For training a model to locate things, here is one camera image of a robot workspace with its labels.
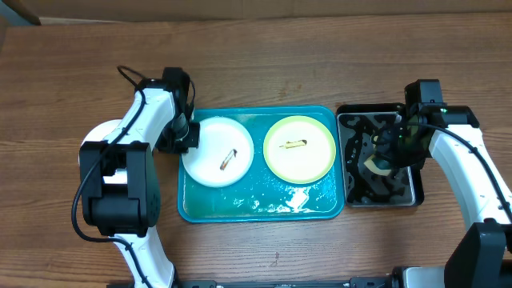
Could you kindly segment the white plate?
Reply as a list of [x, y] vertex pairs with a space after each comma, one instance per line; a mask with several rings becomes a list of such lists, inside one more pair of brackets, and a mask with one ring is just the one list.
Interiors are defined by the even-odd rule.
[[[90, 131], [82, 142], [100, 142], [119, 125], [121, 119], [109, 120]], [[127, 184], [127, 172], [125, 169], [116, 170], [112, 176], [104, 176], [105, 184]]]
[[229, 186], [240, 180], [254, 159], [254, 143], [249, 131], [226, 117], [200, 121], [198, 147], [182, 156], [185, 171], [196, 182], [212, 188]]

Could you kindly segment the yellow green sponge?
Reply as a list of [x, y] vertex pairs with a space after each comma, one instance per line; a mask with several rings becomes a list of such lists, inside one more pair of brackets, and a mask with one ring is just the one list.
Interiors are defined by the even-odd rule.
[[363, 164], [370, 172], [381, 176], [389, 176], [394, 169], [387, 160], [379, 158], [375, 154], [369, 156]]

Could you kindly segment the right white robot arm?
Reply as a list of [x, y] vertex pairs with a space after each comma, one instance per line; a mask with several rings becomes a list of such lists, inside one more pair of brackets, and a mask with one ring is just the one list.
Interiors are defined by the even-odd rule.
[[466, 233], [444, 266], [394, 271], [400, 287], [509, 287], [511, 192], [486, 150], [467, 106], [412, 104], [404, 120], [382, 133], [378, 156], [395, 167], [432, 158], [461, 208]]

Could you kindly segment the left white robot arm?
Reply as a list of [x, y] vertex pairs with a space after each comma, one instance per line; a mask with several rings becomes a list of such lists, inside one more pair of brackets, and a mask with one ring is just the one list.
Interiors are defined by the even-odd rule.
[[195, 85], [180, 67], [138, 82], [131, 78], [133, 69], [117, 70], [133, 86], [134, 102], [122, 119], [96, 126], [82, 141], [71, 224], [88, 242], [116, 245], [133, 287], [178, 287], [156, 229], [161, 192], [154, 153], [185, 154], [198, 147]]

